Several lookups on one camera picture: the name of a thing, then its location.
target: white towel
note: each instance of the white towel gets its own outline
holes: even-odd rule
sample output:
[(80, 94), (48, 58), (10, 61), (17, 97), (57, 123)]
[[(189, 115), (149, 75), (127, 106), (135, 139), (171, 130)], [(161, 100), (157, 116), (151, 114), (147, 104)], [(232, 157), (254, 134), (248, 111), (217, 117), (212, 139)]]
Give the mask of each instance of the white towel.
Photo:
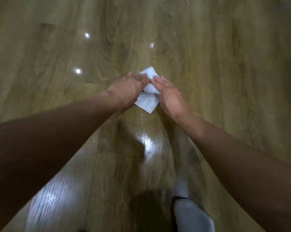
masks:
[[(158, 76), (153, 67), (149, 67), (140, 72), (140, 74), (144, 73), (148, 74), (148, 78), (150, 79), (153, 79), (153, 76)], [(159, 98), (156, 97), (155, 94), (160, 94), (160, 92), (151, 83), (149, 83), (143, 89), (143, 92), (141, 92), (141, 94), (138, 96), (135, 104), (151, 114), (159, 104)]]

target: wooden floor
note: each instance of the wooden floor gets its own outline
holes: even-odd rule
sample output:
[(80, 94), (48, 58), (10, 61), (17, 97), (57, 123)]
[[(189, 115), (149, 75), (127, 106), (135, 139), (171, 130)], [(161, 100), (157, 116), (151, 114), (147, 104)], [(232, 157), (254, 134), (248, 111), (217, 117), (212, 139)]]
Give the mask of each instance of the wooden floor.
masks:
[[(291, 163), (291, 0), (0, 0), (0, 122), (149, 66), (206, 120)], [(263, 231), (160, 107), (136, 106), (3, 231), (170, 231), (178, 175), (216, 231)]]

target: left hand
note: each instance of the left hand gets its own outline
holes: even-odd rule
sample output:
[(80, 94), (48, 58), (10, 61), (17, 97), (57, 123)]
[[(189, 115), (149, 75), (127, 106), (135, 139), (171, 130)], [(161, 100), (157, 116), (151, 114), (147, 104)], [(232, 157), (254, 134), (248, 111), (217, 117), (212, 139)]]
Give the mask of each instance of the left hand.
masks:
[(137, 97), (149, 82), (150, 79), (147, 74), (138, 73), (134, 75), (129, 73), (127, 76), (113, 82), (107, 91), (114, 96), (118, 108), (123, 109), (137, 101)]

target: hand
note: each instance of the hand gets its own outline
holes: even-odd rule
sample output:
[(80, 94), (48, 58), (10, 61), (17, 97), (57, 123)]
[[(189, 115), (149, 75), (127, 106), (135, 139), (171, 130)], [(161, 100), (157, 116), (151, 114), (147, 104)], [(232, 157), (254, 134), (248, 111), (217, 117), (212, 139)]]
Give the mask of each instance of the hand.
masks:
[(117, 108), (123, 109), (137, 101), (137, 97), (149, 82), (150, 79), (147, 74), (138, 73), (133, 75), (129, 73), (127, 76), (113, 82), (107, 91), (115, 98)]
[(164, 77), (154, 76), (151, 84), (161, 93), (158, 95), (161, 107), (171, 119), (177, 121), (182, 114), (190, 111), (183, 94)]

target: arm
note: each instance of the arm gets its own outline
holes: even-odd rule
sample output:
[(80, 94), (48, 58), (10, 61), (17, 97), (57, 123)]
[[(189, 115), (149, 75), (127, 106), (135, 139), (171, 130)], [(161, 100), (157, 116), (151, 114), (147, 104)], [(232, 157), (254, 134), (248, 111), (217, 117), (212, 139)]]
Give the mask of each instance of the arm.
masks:
[(129, 74), (87, 100), (0, 124), (0, 229), (149, 82)]
[(291, 165), (254, 150), (189, 110), (164, 78), (151, 83), (161, 106), (193, 140), (232, 197), (267, 231), (291, 231)]

